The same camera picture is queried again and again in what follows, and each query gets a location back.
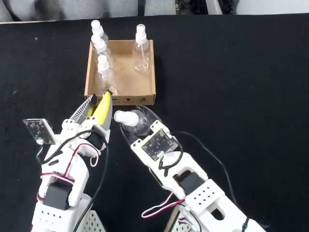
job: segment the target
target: black table surface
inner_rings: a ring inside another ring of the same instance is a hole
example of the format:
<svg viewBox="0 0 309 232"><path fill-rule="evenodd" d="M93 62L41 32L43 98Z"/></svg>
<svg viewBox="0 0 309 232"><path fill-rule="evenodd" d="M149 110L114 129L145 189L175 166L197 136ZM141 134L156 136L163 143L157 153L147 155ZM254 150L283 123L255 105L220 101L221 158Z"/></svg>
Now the black table surface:
<svg viewBox="0 0 309 232"><path fill-rule="evenodd" d="M269 232L309 231L309 15L103 19L111 39L154 40L157 98L171 131L198 136L226 165L243 212ZM29 231L40 179L38 146L22 123L61 123L84 100L89 20L0 25L1 231ZM112 124L108 176L94 209L109 232L163 231L171 210L142 219L169 194ZM221 166L179 136L230 196ZM90 168L94 193L104 159Z"/></svg>

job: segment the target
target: transparent bottle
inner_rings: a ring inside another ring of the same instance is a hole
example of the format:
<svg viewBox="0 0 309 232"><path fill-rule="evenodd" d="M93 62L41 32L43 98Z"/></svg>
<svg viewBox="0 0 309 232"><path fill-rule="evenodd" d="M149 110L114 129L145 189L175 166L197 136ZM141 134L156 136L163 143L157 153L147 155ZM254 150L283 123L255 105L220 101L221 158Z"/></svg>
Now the transparent bottle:
<svg viewBox="0 0 309 232"><path fill-rule="evenodd" d="M136 26L132 60L136 71L147 72L149 70L150 46L146 36L146 27L143 24Z"/></svg>
<svg viewBox="0 0 309 232"><path fill-rule="evenodd" d="M91 42L94 46L94 49L97 53L97 55L105 55L108 59L109 65L111 68L113 68L113 58L112 58L112 52L111 50L107 47L106 43L104 40L102 40L99 35L93 35L91 36Z"/></svg>
<svg viewBox="0 0 309 232"><path fill-rule="evenodd" d="M92 28L92 33L94 35L99 35L99 37L104 40L105 42L108 41L108 36L104 32L103 27L101 26L100 22L98 20L93 20L91 22L91 28Z"/></svg>
<svg viewBox="0 0 309 232"><path fill-rule="evenodd" d="M109 90L113 95L118 94L114 73L105 55L100 55L98 57L98 79L99 87L103 93Z"/></svg>
<svg viewBox="0 0 309 232"><path fill-rule="evenodd" d="M116 122L123 123L126 130L136 136L146 136L150 131L150 124L140 110L118 110L114 114L114 119Z"/></svg>

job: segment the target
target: robotic arm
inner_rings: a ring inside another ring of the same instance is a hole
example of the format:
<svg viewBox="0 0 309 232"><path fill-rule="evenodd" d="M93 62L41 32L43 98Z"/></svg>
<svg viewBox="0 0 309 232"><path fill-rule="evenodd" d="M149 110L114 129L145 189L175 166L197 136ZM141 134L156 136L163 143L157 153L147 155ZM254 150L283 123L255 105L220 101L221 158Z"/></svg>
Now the robotic arm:
<svg viewBox="0 0 309 232"><path fill-rule="evenodd" d="M95 211L89 211L93 199L84 194L89 171L81 157L90 157L90 165L95 167L107 148L112 118L110 93L104 94L95 109L96 103L95 95L89 97L63 121L60 134L54 134L45 119L24 120L42 148L50 145L44 159L40 152L37 155L42 166L42 183L37 193L32 232L83 232L92 227L105 232Z"/></svg>
<svg viewBox="0 0 309 232"><path fill-rule="evenodd" d="M133 115L128 120L129 115L124 117L127 112L120 111L115 113L114 119L121 123L121 131L131 149L148 166L161 187L171 191L179 199L175 204L170 204L180 205L180 213L170 232L265 231L257 222L249 220L226 197L224 191L208 178L206 172L190 154L184 152L181 144L154 112L144 106L138 106L137 109L142 112L142 116L138 115L138 120L134 121ZM146 137L137 133L144 121L149 122L150 128ZM214 211L219 212L221 217L216 218L212 214Z"/></svg>

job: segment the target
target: bottle cap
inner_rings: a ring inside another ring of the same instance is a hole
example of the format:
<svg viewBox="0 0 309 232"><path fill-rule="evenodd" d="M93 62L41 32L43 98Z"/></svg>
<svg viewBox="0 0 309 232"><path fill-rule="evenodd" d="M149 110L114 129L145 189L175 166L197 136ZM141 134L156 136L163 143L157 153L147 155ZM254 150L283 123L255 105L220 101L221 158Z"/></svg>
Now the bottle cap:
<svg viewBox="0 0 309 232"><path fill-rule="evenodd" d="M144 44L147 41L146 36L146 27L143 24L138 24L136 26L136 34L135 34L135 41L138 44Z"/></svg>
<svg viewBox="0 0 309 232"><path fill-rule="evenodd" d="M136 126L139 122L139 116L131 111L117 110L114 114L114 119L116 122L121 122L130 127Z"/></svg>
<svg viewBox="0 0 309 232"><path fill-rule="evenodd" d="M93 45L95 46L95 49L98 52L106 52L107 45L106 45L105 41L100 38L99 35L91 36L91 41L93 42Z"/></svg>
<svg viewBox="0 0 309 232"><path fill-rule="evenodd" d="M98 34L100 37L103 36L104 30L103 30L103 27L101 26L101 24L100 24L100 22L98 20L93 20L91 22L91 27L92 27L92 33L94 35Z"/></svg>
<svg viewBox="0 0 309 232"><path fill-rule="evenodd" d="M98 57L98 72L100 74L107 73L110 65L108 63L107 57L105 55L99 55Z"/></svg>

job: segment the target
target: cardboard box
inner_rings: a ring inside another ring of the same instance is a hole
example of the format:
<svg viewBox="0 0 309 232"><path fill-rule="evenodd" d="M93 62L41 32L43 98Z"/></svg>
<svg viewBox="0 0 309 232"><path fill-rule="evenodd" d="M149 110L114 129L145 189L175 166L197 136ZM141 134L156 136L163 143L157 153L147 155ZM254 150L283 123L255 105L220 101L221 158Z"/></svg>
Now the cardboard box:
<svg viewBox="0 0 309 232"><path fill-rule="evenodd" d="M107 42L114 60L114 74L118 95L112 96L113 105L153 105L155 103L155 64L154 45L150 40L150 62L147 73L138 73L133 68L132 47L134 40L110 40ZM102 93L96 88L95 76L98 68L95 62L96 53L90 43L85 97L96 94L98 100Z"/></svg>

